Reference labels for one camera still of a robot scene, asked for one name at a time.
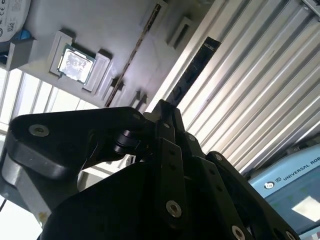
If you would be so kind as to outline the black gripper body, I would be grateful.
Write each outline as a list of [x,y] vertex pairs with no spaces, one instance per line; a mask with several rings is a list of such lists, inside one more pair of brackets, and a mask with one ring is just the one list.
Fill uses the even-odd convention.
[[140,162],[61,203],[42,240],[212,240],[219,218],[182,166]]

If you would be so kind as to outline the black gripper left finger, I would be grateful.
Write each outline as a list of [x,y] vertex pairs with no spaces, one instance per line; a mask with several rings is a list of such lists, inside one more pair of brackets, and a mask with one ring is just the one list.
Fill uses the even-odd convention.
[[4,142],[4,196],[44,226],[53,210],[78,193],[80,172],[126,155],[145,159],[156,140],[176,141],[173,110],[160,100],[152,112],[132,107],[21,115]]

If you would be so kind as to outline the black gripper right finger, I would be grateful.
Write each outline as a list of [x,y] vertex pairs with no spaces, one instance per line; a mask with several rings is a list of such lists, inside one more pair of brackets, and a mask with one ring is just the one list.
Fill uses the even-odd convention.
[[297,240],[298,234],[217,151],[204,154],[184,127],[178,108],[172,111],[176,142],[192,194],[197,238],[218,240]]

